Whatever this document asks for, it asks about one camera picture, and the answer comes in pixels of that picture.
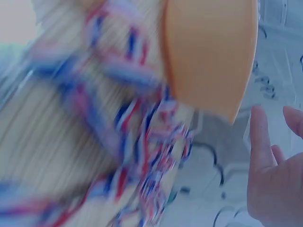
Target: blurred object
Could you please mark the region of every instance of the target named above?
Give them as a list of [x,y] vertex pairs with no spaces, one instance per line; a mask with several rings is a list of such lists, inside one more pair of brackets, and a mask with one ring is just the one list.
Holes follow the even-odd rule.
[[23,52],[22,46],[0,44],[0,110],[31,75],[24,73]]
[[[120,165],[114,174],[101,175],[98,180],[80,191],[76,190],[67,198],[63,196],[56,200],[35,196],[4,204],[0,226],[59,227],[75,215],[88,199],[98,196],[109,200],[114,196],[116,201],[120,201],[126,188],[133,185],[138,186],[136,193],[140,203],[135,212],[141,214],[140,226],[156,226],[167,202],[162,177],[177,163],[172,156],[173,147],[179,139],[186,141],[182,153],[184,161],[189,157],[193,139],[193,132],[185,124],[175,122],[178,104],[171,100],[169,91],[163,89],[160,95],[155,93],[158,97],[156,102],[139,94],[131,103],[120,107],[115,124],[112,124],[102,103],[97,100],[96,89],[81,76],[81,69],[86,65],[83,62],[87,61],[83,61],[80,55],[69,56],[55,45],[39,43],[28,51],[25,59],[29,65],[27,70],[37,80],[46,79],[57,86],[66,109],[86,122],[100,144]],[[137,139],[133,142],[131,118],[138,115],[140,128],[135,132]],[[158,117],[161,127],[152,124],[152,120],[155,123],[157,119],[154,116],[161,116]],[[119,223],[133,213],[127,206],[122,210],[126,213],[121,211],[117,215],[116,221]]]
[[[157,91],[162,84],[155,76],[153,68],[146,65],[150,44],[142,20],[142,15],[133,4],[127,1],[107,2],[89,14],[86,23],[87,36],[105,75],[123,84],[135,84],[144,92]],[[113,26],[106,29],[110,22]],[[119,50],[119,45],[111,45],[107,49],[104,46],[104,30],[107,33],[117,33],[117,24],[128,27],[125,35],[126,47]]]
[[255,56],[257,0],[169,0],[164,27],[173,95],[233,123]]
[[[147,63],[155,66],[155,75],[159,80],[165,80],[158,39],[162,1],[131,2],[143,13],[142,22],[147,26],[150,41]],[[11,35],[0,35],[0,39],[5,37],[6,44],[11,40],[20,46],[26,46],[39,38],[41,41],[54,41],[71,52],[87,51],[88,45],[83,35],[86,15],[74,0],[13,0],[11,3],[1,2],[0,5],[5,5],[0,9],[5,15],[0,23],[7,26],[12,17],[12,25],[16,25],[12,27],[14,32]],[[39,29],[37,32],[35,30],[39,27],[43,28],[41,36]],[[103,48],[118,45],[123,49],[129,37],[129,25],[116,24],[116,27],[111,29],[114,32],[106,28],[103,34]],[[96,58],[90,58],[83,70],[85,75],[82,76],[94,85],[98,100],[108,111],[109,121],[113,122],[121,105],[132,100],[134,92],[104,76]],[[47,80],[31,79],[3,108],[0,112],[1,179],[30,185],[35,195],[49,195],[55,198],[69,192],[76,185],[87,185],[98,175],[108,174],[116,169],[114,160],[100,146],[91,130],[85,127],[77,116],[67,114],[61,104],[57,87],[50,86]],[[187,125],[191,116],[192,110],[184,107],[176,113],[176,119],[186,120]],[[182,141],[177,141],[171,151],[176,161],[180,161],[183,145]],[[169,170],[161,180],[167,198],[176,172],[177,168]],[[119,202],[92,200],[86,203],[66,226],[106,226],[128,203],[133,192],[134,188],[126,188]]]
[[92,10],[105,2],[105,0],[78,0],[86,10]]

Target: striped ribbon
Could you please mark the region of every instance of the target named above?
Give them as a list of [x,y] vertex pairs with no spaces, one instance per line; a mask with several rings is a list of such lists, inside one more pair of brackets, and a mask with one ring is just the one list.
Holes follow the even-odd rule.
[[[111,15],[127,18],[130,23],[126,54],[102,53],[98,48],[102,23]],[[174,122],[177,102],[170,97],[168,86],[157,80],[154,72],[146,67],[149,44],[143,27],[137,23],[139,18],[135,7],[120,1],[96,9],[87,20],[90,43],[101,56],[104,73],[137,90],[138,97],[120,108],[114,124],[110,123],[104,108],[99,107],[102,104],[97,100],[94,87],[81,75],[90,56],[65,53],[53,44],[41,43],[27,53],[27,72],[32,71],[38,78],[54,83],[62,94],[65,108],[83,118],[121,166],[114,173],[100,176],[91,184],[81,185],[60,198],[36,198],[23,192],[19,186],[2,183],[0,226],[59,227],[88,200],[103,197],[117,201],[130,185],[136,186],[139,204],[136,208],[123,208],[112,226],[121,226],[138,214],[140,227],[159,222],[167,200],[161,180],[177,164],[172,156],[174,144],[178,139],[185,139],[182,161],[186,160],[190,155],[193,132],[185,124]],[[141,122],[133,144],[130,122],[135,115]],[[160,121],[161,125],[154,126],[153,121]]]

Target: wooden surface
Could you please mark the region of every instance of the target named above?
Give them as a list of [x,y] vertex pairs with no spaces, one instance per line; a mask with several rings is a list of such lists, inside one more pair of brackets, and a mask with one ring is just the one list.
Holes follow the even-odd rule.
[[[160,0],[133,2],[143,13],[150,36],[151,52],[147,61],[155,67],[157,75],[165,79],[158,36],[163,4]],[[41,28],[41,39],[54,40],[69,51],[86,51],[88,47],[82,35],[85,10],[78,3],[76,0],[28,0]],[[123,48],[125,31],[125,28],[107,31],[105,46],[117,44]],[[86,72],[113,121],[119,106],[130,100],[133,92],[104,77],[95,59],[89,62]],[[189,124],[191,116],[192,110],[182,107],[177,119]],[[183,143],[179,141],[173,151],[176,159],[180,159],[182,149]],[[28,82],[0,112],[0,180],[20,182],[40,195],[57,196],[115,168],[115,162],[86,125],[63,109],[60,94],[45,81]],[[167,196],[176,171],[177,168],[163,178]],[[133,191],[134,188],[127,189],[119,203],[102,199],[88,202],[66,226],[105,227],[127,204]],[[135,226],[136,222],[132,220],[129,226]]]
[[164,36],[177,100],[234,122],[257,30],[257,0],[169,0]]

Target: orange plastic lid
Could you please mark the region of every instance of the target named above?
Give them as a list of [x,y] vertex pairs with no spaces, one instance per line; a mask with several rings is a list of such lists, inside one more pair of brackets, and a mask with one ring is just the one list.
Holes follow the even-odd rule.
[[257,0],[168,0],[164,23],[175,98],[233,123],[255,56]]

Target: finger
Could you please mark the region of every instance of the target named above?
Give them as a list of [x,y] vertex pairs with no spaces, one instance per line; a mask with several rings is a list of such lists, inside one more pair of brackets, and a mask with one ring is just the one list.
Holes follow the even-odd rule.
[[250,169],[255,172],[274,165],[268,134],[267,117],[260,106],[254,106],[250,119]]
[[283,114],[288,127],[298,136],[303,138],[303,112],[284,106]]
[[276,162],[279,165],[281,162],[285,161],[283,151],[278,145],[271,146],[271,150],[275,156]]

